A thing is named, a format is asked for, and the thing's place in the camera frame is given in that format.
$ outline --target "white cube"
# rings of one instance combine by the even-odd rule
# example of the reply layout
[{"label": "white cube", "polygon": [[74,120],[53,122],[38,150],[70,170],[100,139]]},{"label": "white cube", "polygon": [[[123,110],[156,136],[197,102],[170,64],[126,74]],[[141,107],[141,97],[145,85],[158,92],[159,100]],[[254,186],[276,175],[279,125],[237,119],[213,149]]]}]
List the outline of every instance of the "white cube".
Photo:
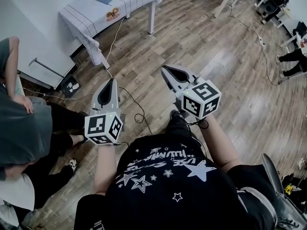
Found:
[{"label": "white cube", "polygon": [[203,119],[217,110],[221,95],[217,87],[206,80],[183,91],[181,108],[198,119]]},{"label": "white cube", "polygon": [[116,143],[123,123],[116,112],[85,118],[85,137],[96,145]]}]

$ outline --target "checkered tablecloth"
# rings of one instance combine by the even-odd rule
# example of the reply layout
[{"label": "checkered tablecloth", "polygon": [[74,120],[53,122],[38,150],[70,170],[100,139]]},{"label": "checkered tablecloth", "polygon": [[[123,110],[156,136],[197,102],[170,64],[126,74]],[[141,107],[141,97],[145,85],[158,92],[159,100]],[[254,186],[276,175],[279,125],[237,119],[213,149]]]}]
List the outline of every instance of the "checkered tablecloth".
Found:
[{"label": "checkered tablecloth", "polygon": [[75,0],[59,13],[71,35],[85,46],[94,65],[103,63],[99,43],[93,39],[99,32],[129,15],[132,11],[155,1],[162,0],[115,0],[109,5],[96,0]]}]

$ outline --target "white star print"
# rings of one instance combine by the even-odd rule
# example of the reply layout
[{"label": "white star print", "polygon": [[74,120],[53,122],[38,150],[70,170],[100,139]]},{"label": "white star print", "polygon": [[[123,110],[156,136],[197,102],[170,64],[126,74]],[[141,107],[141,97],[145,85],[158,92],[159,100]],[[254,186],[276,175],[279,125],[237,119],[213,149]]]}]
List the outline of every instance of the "white star print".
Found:
[{"label": "white star print", "polygon": [[145,181],[145,176],[141,177],[140,179],[132,179],[132,180],[134,181],[134,185],[132,186],[131,190],[135,188],[139,188],[142,193],[145,193],[146,186],[152,185],[151,183]]},{"label": "white star print", "polygon": [[152,151],[150,152],[150,154],[154,153],[154,152],[158,152],[158,150],[160,150],[161,148],[154,148],[152,149]]},{"label": "white star print", "polygon": [[169,171],[165,170],[163,175],[166,175],[167,177],[170,177],[171,175],[173,175],[172,170],[169,170]]},{"label": "white star print", "polygon": [[124,177],[121,178],[118,182],[116,182],[116,184],[123,181],[123,182],[124,182],[124,185],[126,186],[127,183],[128,183],[128,181],[129,181],[129,179],[131,179],[132,177],[135,177],[135,176],[138,176],[138,175],[137,175],[137,174],[134,174],[134,172],[131,173],[131,174],[124,174]]},{"label": "white star print", "polygon": [[178,193],[178,194],[174,193],[173,199],[176,200],[177,203],[178,203],[178,201],[181,200],[181,199],[183,199],[183,197],[181,196],[181,193]]},{"label": "white star print", "polygon": [[189,170],[192,172],[188,175],[188,177],[191,176],[197,176],[200,178],[203,182],[207,181],[207,172],[216,170],[214,167],[206,167],[206,160],[201,161],[197,166],[185,164]]}]

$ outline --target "hand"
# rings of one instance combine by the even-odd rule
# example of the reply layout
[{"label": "hand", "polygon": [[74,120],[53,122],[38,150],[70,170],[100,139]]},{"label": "hand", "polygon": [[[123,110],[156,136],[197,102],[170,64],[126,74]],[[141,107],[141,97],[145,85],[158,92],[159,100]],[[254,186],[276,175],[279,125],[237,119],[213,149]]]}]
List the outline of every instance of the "hand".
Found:
[{"label": "hand", "polygon": [[33,105],[28,97],[23,95],[15,95],[12,100],[20,105],[23,105],[26,108],[28,114],[33,114]]},{"label": "hand", "polygon": [[21,165],[14,165],[10,167],[6,167],[5,170],[5,176],[6,178],[15,178],[18,175],[22,174],[24,170],[31,164],[34,164],[35,162],[30,162],[26,164]]}]

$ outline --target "wooden floor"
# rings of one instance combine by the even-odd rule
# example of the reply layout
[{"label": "wooden floor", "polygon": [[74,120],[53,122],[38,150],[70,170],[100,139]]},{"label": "wooden floor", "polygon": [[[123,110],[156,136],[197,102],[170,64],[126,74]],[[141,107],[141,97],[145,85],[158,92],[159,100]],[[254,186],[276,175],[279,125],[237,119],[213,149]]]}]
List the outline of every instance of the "wooden floor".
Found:
[{"label": "wooden floor", "polygon": [[[174,108],[174,94],[160,74],[163,64],[181,64],[205,79],[211,80],[222,92],[221,105],[215,113],[226,134],[233,141],[243,162],[261,163],[261,154],[267,153],[281,175],[298,173],[297,163],[306,156],[307,94],[306,77],[298,77],[273,86],[267,79],[266,61],[256,35],[230,14],[229,1],[220,17],[213,17],[222,0],[163,0],[156,8],[154,34],[147,34],[147,8],[141,8],[124,20],[109,57],[110,71],[120,87],[126,88],[145,109],[154,133],[161,132]],[[232,15],[250,26],[250,21],[261,18],[252,10],[255,0],[239,0]],[[115,33],[117,22],[97,36],[106,56]],[[288,36],[272,22],[263,26],[280,44]],[[280,66],[276,65],[281,49],[263,30],[258,32],[267,45],[268,73],[273,83],[279,80]],[[93,66],[87,52],[76,57],[80,65],[75,77],[83,86],[74,98],[94,93],[109,78],[102,66]],[[294,63],[283,63],[285,69]],[[121,140],[132,142],[148,135],[145,123],[137,124],[134,115],[141,112],[132,99],[122,92],[121,110],[126,114],[126,129]],[[88,111],[91,97],[79,101],[52,99],[75,111]],[[192,131],[200,140],[200,131]],[[118,158],[125,146],[117,148]],[[78,200],[90,194],[93,187],[97,148],[87,142],[60,158],[54,172],[71,157],[79,161],[76,175],[66,187],[36,211],[30,226],[41,223],[47,230],[73,229]]]}]

